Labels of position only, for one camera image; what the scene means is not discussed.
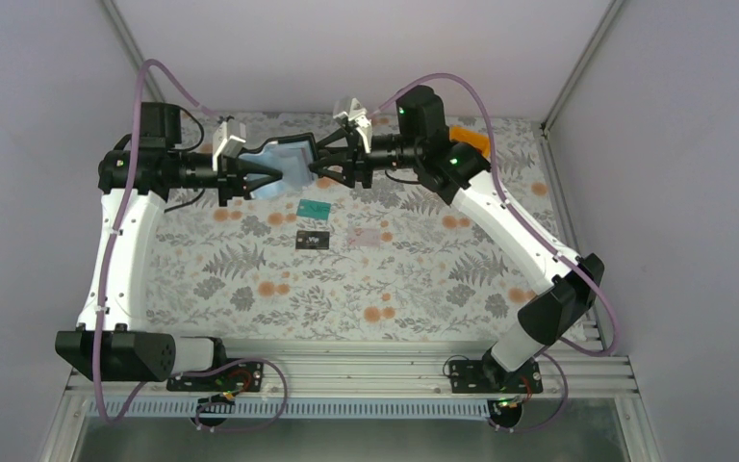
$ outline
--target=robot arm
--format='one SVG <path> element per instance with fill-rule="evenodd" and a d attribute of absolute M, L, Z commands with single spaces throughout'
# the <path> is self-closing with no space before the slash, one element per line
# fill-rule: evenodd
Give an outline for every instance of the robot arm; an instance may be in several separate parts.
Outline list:
<path fill-rule="evenodd" d="M 324 140 L 316 143 L 311 134 L 304 134 L 274 139 L 263 148 L 287 143 L 300 149 L 303 157 L 311 155 L 310 172 L 350 188 L 357 182 L 370 188 L 375 170 L 411 168 L 424 187 L 479 224 L 514 259 L 530 287 L 539 294 L 519 311 L 519 322 L 483 356 L 490 380 L 505 383 L 524 363 L 556 342 L 593 303 L 591 289 L 558 257 L 578 262 L 597 283 L 603 273 L 602 263 L 595 255 L 580 258 L 507 193 L 509 203 L 553 244 L 555 253 L 522 227 L 506 204 L 500 203 L 491 167 L 480 151 L 449 139 L 443 102 L 431 88 L 418 86 L 401 96 L 397 113 L 399 134 L 372 136 L 366 110 L 347 98 L 336 105 L 334 112 L 341 128 Z M 115 245 L 115 255 L 123 257 L 113 259 L 109 267 L 104 322 L 107 331 L 101 348 L 103 380 L 162 381 L 176 373 L 208 370 L 226 361 L 219 339 L 147 332 L 143 272 L 170 189 L 214 188 L 224 206 L 231 197 L 253 198 L 259 188 L 293 176 L 292 172 L 272 168 L 278 167 L 274 164 L 266 167 L 251 162 L 260 157 L 241 153 L 244 135 L 244 127 L 238 122 L 223 121 L 215 133 L 213 156 L 174 151 L 179 141 L 167 137 L 141 145 L 134 194 Z M 345 147 L 330 146 L 340 140 L 346 141 Z M 100 166 L 100 188 L 105 193 L 104 230 L 97 262 L 101 262 L 105 241 L 113 232 L 109 220 L 115 216 L 122 196 L 127 163 L 128 152 L 112 151 Z M 98 263 L 76 330 L 59 332 L 56 339 L 58 353 L 89 378 L 99 271 Z"/>

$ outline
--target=purple cable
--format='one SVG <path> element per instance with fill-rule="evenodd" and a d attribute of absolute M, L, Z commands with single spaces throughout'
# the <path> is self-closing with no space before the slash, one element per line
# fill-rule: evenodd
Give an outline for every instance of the purple cable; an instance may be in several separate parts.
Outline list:
<path fill-rule="evenodd" d="M 556 369 L 559 371 L 559 376 L 562 377 L 562 397 L 559 401 L 559 406 L 556 408 L 555 411 L 553 411 L 553 414 L 544 422 L 538 423 L 528 428 L 507 428 L 505 431 L 507 431 L 508 433 L 528 433 L 531 431 L 542 430 L 543 428 L 549 426 L 550 424 L 553 424 L 554 421 L 559 419 L 559 416 L 562 415 L 562 411 L 564 411 L 565 408 L 568 407 L 568 377 L 566 377 L 565 373 L 562 372 L 562 366 L 560 366 L 559 363 L 549 354 L 540 354 L 545 356 L 556 367 Z M 495 428 L 495 431 L 500 431 L 500 426 L 494 423 L 494 421 L 492 421 L 491 419 L 489 419 L 489 425 L 493 426 Z"/>
<path fill-rule="evenodd" d="M 120 231 L 120 225 L 122 225 L 123 218 L 126 216 L 126 209 L 128 209 L 129 207 L 129 199 L 132 196 L 132 189 L 134 188 L 135 177 L 138 171 L 138 154 L 140 152 L 140 111 L 142 106 L 143 86 L 145 84 L 146 72 L 148 71 L 148 68 L 152 65 L 159 67 L 160 70 L 166 75 L 166 77 L 168 77 L 168 80 L 171 81 L 174 87 L 178 89 L 181 93 L 183 93 L 183 96 L 185 96 L 186 99 L 188 99 L 193 106 L 202 111 L 203 114 L 210 117 L 214 117 L 217 115 L 216 112 L 199 104 L 199 101 L 191 96 L 188 91 L 182 85 L 180 85 L 180 83 L 177 81 L 177 78 L 174 77 L 174 74 L 172 74 L 171 71 L 168 70 L 168 68 L 163 63 L 160 63 L 157 60 L 146 60 L 140 66 L 138 78 L 135 82 L 135 102 L 132 119 L 132 147 L 129 153 L 129 171 L 126 175 L 126 185 L 123 189 L 123 197 L 120 200 L 120 205 L 117 208 L 117 215 L 115 215 L 115 221 L 112 224 L 113 232 L 109 235 L 109 239 L 106 241 L 106 247 L 103 250 L 103 260 L 100 264 L 100 275 L 97 280 L 97 306 L 100 308 L 100 310 L 98 310 L 97 312 L 97 320 L 94 325 L 91 373 L 92 382 L 94 384 L 94 400 L 95 406 L 97 407 L 97 413 L 107 424 L 115 424 L 123 417 L 123 415 L 129 409 L 129 406 L 131 405 L 131 402 L 134 399 L 135 395 L 140 391 L 143 385 L 141 383 L 135 388 L 135 390 L 123 404 L 121 412 L 114 419 L 111 419 L 106 413 L 106 403 L 103 399 L 103 382 L 100 378 L 100 343 L 103 337 L 103 321 L 105 319 L 106 306 L 104 306 L 104 303 L 106 303 L 107 301 L 106 283 L 109 279 L 109 264 L 112 261 L 112 253 L 115 250 L 117 233 Z"/>
<path fill-rule="evenodd" d="M 264 430 L 265 428 L 268 428 L 269 426 L 276 423 L 276 421 L 279 420 L 280 417 L 282 417 L 282 414 L 285 413 L 285 410 L 288 408 L 288 398 L 290 397 L 290 389 L 288 388 L 288 379 L 285 377 L 285 375 L 279 370 L 278 367 L 276 367 L 275 364 L 271 363 L 267 359 L 262 358 L 243 358 L 238 359 L 236 361 L 231 361 L 230 363 L 225 364 L 224 366 L 218 367 L 212 371 L 205 371 L 205 372 L 185 372 L 183 373 L 183 376 L 185 377 L 209 377 L 212 375 L 216 375 L 220 372 L 226 371 L 228 369 L 233 368 L 234 366 L 237 366 L 242 363 L 263 363 L 268 366 L 270 366 L 271 369 L 276 371 L 276 373 L 279 375 L 279 378 L 282 380 L 282 387 L 284 394 L 282 396 L 282 404 L 279 405 L 279 410 L 276 412 L 276 415 L 271 417 L 269 420 L 264 421 L 262 423 L 259 423 L 258 425 L 249 426 L 246 428 L 219 428 L 216 429 L 212 426 L 207 426 L 199 422 L 199 415 L 207 410 L 210 407 L 226 404 L 225 402 L 206 402 L 205 404 L 199 406 L 196 410 L 196 415 L 194 415 L 193 422 L 196 424 L 197 429 L 203 429 L 208 430 L 213 433 L 247 433 L 250 431 L 259 431 Z"/>
<path fill-rule="evenodd" d="M 369 117 L 372 118 L 373 116 L 378 115 L 384 109 L 390 107 L 396 102 L 399 97 L 406 94 L 406 92 L 411 90 L 413 87 L 435 79 L 448 79 L 452 82 L 460 84 L 460 86 L 462 86 L 464 89 L 466 89 L 466 91 L 469 92 L 471 97 L 474 99 L 474 102 L 477 103 L 477 108 L 480 110 L 480 113 L 483 116 L 483 121 L 486 124 L 486 134 L 489 137 L 489 145 L 491 147 L 490 152 L 492 153 L 489 157 L 491 158 L 492 163 L 492 178 L 494 180 L 495 190 L 497 190 L 497 195 L 499 196 L 499 199 L 503 203 L 508 203 L 509 200 L 505 195 L 505 190 L 502 188 L 502 183 L 499 179 L 499 168 L 497 167 L 497 146 L 495 140 L 495 131 L 492 127 L 492 120 L 489 117 L 488 111 L 486 111 L 486 106 L 483 104 L 483 100 L 480 99 L 480 95 L 477 94 L 477 91 L 475 91 L 474 88 L 471 87 L 471 84 L 469 84 L 469 82 L 465 81 L 461 77 L 447 72 L 437 72 L 434 74 L 424 75 L 423 77 L 416 79 L 406 87 L 398 90 L 390 99 L 386 100 L 384 103 L 378 106 L 378 109 L 373 111 L 369 115 Z M 508 203 L 506 208 L 511 213 L 511 215 L 513 215 L 514 218 L 522 225 L 522 227 L 525 228 L 525 231 L 527 231 L 528 234 L 536 239 L 537 242 L 540 243 L 540 245 L 546 248 L 553 255 L 556 255 L 558 253 L 556 251 L 556 248 L 551 243 L 549 243 L 536 229 L 534 229 L 531 223 L 529 223 L 513 205 Z M 588 356 L 610 356 L 611 354 L 613 354 L 614 351 L 616 351 L 616 348 L 619 346 L 620 336 L 619 323 L 617 321 L 616 312 L 613 309 L 613 305 L 610 304 L 610 301 L 607 299 L 607 295 L 602 291 L 601 287 L 599 287 L 599 284 L 597 284 L 590 276 L 588 276 L 585 271 L 583 271 L 576 263 L 572 262 L 562 255 L 559 255 L 557 258 L 559 258 L 559 261 L 561 261 L 565 266 L 571 269 L 571 271 L 576 273 L 577 276 L 582 278 L 582 280 L 585 281 L 585 284 L 587 284 L 588 287 L 590 287 L 591 290 L 594 291 L 597 297 L 604 304 L 604 308 L 607 311 L 607 316 L 610 319 L 610 323 L 613 324 L 613 342 L 611 342 L 610 346 L 603 351 L 591 351 L 589 349 L 585 349 L 565 338 L 561 339 L 562 342 L 575 349 L 576 351 L 587 354 Z"/>

